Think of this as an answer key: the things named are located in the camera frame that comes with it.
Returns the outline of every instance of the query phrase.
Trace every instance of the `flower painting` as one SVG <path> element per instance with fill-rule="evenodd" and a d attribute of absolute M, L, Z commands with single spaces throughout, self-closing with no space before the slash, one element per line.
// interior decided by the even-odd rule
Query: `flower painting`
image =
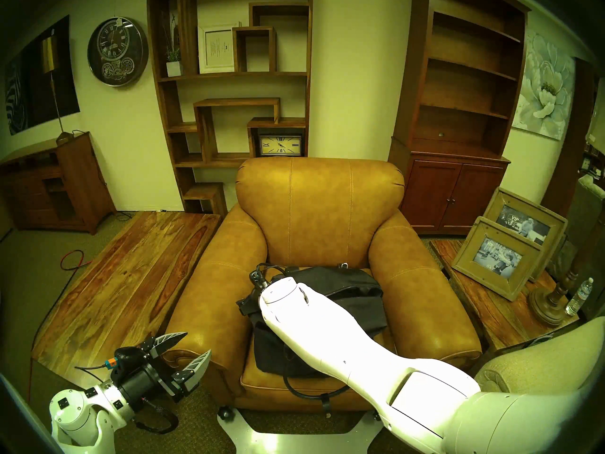
<path fill-rule="evenodd" d="M 575 61 L 532 30 L 512 126 L 562 140 L 574 95 Z"/>

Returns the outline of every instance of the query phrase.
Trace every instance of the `white pot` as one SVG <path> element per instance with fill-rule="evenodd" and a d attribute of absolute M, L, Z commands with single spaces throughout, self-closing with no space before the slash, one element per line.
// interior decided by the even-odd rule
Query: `white pot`
<path fill-rule="evenodd" d="M 168 77 L 181 76 L 183 74 L 183 64 L 180 61 L 171 61 L 166 63 Z"/>

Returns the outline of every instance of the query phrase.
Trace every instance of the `black backpack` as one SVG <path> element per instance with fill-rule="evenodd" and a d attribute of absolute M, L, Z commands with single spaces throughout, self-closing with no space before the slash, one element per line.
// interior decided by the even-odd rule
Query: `black backpack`
<path fill-rule="evenodd" d="M 299 270 L 298 267 L 271 267 L 281 271 L 280 275 L 273 277 L 271 283 L 292 277 L 296 283 L 306 284 L 346 309 L 370 338 L 386 328 L 382 288 L 363 270 L 348 268 L 347 264 L 338 267 L 311 267 L 305 270 Z M 326 377 L 301 360 L 273 333 L 263 320 L 258 298 L 259 292 L 254 289 L 248 297 L 237 302 L 242 315 L 248 316 L 252 321 L 256 366 L 263 372 L 286 377 Z"/>

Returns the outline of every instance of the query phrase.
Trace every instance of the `clock face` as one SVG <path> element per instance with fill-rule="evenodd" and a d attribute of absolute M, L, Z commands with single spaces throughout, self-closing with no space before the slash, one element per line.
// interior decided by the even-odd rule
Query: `clock face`
<path fill-rule="evenodd" d="M 107 19 L 90 36 L 88 65 L 101 82 L 124 86 L 137 79 L 146 64 L 147 39 L 143 30 L 130 19 Z"/>
<path fill-rule="evenodd" d="M 300 156 L 301 136 L 267 136 L 261 135 L 262 156 Z"/>

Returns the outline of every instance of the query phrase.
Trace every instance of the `green carpet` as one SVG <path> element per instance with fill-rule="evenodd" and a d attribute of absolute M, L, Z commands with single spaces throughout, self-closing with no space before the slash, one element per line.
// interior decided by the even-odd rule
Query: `green carpet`
<path fill-rule="evenodd" d="M 94 258 L 119 232 L 125 223 L 114 217 L 101 224 L 91 236 L 80 232 L 13 231 L 0 243 L 0 372 L 26 397 L 30 371 L 32 340 L 42 319 L 50 309 L 70 272 L 59 268 L 59 260 L 73 249 Z M 66 266 L 77 264 L 75 254 Z M 30 406 L 50 428 L 48 403 L 63 389 L 78 389 L 36 362 L 32 366 Z M 199 387 L 179 404 L 168 397 L 160 404 L 177 413 L 178 429 L 167 435 L 138 430 L 133 423 L 116 432 L 116 452 L 147 454 L 235 453 L 235 446 L 216 422 L 218 406 L 204 387 Z M 322 434 L 345 433 L 359 421 L 361 412 L 323 414 L 274 413 L 242 410 L 253 429 L 267 433 Z M 137 414 L 152 426 L 165 421 L 145 410 Z M 378 453 L 412 453 L 413 449 L 383 429 L 368 451 Z"/>

